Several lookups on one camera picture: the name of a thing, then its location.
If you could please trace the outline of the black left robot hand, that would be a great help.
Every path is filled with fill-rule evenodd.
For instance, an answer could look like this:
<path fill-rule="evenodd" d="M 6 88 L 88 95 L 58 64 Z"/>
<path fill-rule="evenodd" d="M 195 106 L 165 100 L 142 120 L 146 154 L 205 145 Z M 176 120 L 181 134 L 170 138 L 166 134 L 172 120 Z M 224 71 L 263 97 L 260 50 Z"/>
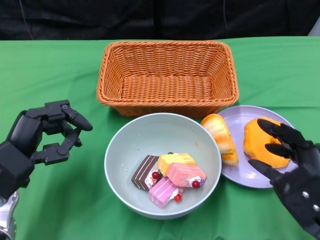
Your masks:
<path fill-rule="evenodd" d="M 42 107 L 22 111 L 13 124 L 7 141 L 22 152 L 32 164 L 45 165 L 67 161 L 72 147 L 81 147 L 81 131 L 91 131 L 93 126 L 78 111 L 71 108 L 68 100 L 47 102 Z M 43 133 L 62 134 L 64 141 L 37 148 L 42 141 Z"/>

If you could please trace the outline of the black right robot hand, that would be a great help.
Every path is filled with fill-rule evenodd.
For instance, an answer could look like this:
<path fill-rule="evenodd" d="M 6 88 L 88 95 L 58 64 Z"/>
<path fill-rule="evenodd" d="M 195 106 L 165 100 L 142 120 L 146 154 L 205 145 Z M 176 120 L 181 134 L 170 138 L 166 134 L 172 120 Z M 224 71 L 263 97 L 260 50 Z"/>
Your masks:
<path fill-rule="evenodd" d="M 257 124 L 265 133 L 280 141 L 280 144 L 268 143 L 265 149 L 297 164 L 297 168 L 291 172 L 280 173 L 258 159 L 248 161 L 259 173 L 270 179 L 274 188 L 298 188 L 310 179 L 320 176 L 319 149 L 312 141 L 306 140 L 300 131 L 284 123 L 277 125 L 261 118 L 257 120 Z"/>

